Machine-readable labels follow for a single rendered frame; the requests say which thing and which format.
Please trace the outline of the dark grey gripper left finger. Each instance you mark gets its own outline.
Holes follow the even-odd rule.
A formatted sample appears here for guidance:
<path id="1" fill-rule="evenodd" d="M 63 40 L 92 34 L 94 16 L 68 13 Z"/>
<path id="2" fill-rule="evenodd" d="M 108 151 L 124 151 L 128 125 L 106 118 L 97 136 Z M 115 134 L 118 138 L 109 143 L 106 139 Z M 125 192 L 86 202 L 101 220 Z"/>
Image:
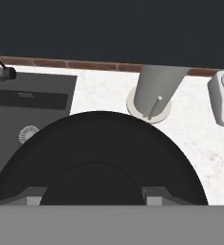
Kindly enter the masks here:
<path id="1" fill-rule="evenodd" d="M 0 198 L 0 206 L 39 206 L 47 187 L 29 187 L 9 197 Z"/>

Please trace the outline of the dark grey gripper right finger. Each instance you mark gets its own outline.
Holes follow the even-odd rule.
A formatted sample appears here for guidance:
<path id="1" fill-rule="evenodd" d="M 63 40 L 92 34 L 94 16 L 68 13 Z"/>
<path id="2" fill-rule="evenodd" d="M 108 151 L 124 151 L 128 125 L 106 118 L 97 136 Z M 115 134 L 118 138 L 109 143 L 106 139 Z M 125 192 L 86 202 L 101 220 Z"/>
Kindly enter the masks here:
<path id="1" fill-rule="evenodd" d="M 148 206 L 192 206 L 191 202 L 173 196 L 164 187 L 143 187 L 142 196 Z"/>

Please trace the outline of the dark grey kitchen sink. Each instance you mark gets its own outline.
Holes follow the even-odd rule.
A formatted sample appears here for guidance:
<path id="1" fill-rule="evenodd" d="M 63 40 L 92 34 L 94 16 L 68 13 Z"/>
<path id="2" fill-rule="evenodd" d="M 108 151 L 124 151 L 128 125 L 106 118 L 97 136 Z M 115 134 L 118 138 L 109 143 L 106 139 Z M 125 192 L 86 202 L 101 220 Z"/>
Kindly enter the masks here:
<path id="1" fill-rule="evenodd" d="M 0 82 L 0 172 L 32 135 L 70 114 L 77 78 L 19 72 Z"/>

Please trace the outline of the grey paper towel holder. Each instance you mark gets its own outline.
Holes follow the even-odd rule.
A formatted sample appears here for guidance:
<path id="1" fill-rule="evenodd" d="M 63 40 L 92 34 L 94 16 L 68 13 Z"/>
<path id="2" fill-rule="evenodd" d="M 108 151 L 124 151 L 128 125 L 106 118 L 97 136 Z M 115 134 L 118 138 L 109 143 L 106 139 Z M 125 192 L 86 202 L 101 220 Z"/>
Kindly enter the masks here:
<path id="1" fill-rule="evenodd" d="M 147 123 L 162 122 L 171 110 L 173 94 L 189 67 L 143 65 L 137 86 L 128 94 L 128 112 Z"/>

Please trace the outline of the grey sink tap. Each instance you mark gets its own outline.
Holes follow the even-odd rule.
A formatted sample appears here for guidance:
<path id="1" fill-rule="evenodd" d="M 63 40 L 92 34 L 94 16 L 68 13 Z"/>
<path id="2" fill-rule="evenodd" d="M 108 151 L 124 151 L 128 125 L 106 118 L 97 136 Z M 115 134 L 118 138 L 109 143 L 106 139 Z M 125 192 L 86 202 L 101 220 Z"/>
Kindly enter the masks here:
<path id="1" fill-rule="evenodd" d="M 8 79 L 16 79 L 16 71 L 13 67 L 7 67 L 0 59 L 0 82 L 5 82 Z"/>

